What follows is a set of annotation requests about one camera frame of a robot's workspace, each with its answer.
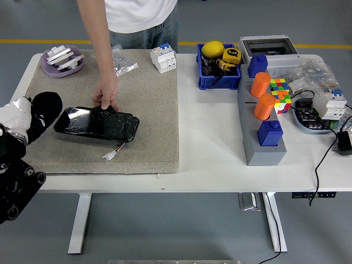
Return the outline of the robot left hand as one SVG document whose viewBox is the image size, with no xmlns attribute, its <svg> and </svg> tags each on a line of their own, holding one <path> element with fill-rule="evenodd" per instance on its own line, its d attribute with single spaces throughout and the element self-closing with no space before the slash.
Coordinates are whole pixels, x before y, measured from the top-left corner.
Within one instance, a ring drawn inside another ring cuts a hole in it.
<svg viewBox="0 0 352 264">
<path fill-rule="evenodd" d="M 47 102 L 46 93 L 23 96 L 1 108 L 1 135 L 8 132 L 27 146 L 50 127 L 58 113 Z"/>
</svg>

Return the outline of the person's right hand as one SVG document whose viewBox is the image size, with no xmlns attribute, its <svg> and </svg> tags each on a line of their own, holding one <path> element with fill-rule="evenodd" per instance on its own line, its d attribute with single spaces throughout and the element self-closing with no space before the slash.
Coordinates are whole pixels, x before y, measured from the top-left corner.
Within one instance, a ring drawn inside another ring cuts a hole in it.
<svg viewBox="0 0 352 264">
<path fill-rule="evenodd" d="M 116 95 L 118 92 L 118 77 L 115 73 L 102 74 L 94 88 L 91 98 L 94 107 L 101 107 L 106 110 L 111 106 L 116 111 L 120 111 L 116 103 Z"/>
</svg>

